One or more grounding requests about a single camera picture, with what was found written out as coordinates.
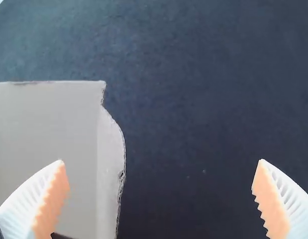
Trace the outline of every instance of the torn cardboard edge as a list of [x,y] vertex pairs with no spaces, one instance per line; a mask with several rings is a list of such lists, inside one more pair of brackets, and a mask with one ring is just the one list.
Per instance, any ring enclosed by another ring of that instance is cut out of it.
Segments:
[[103,107],[105,87],[102,81],[0,83],[0,204],[34,172],[62,158],[72,195],[56,232],[116,238],[125,142]]

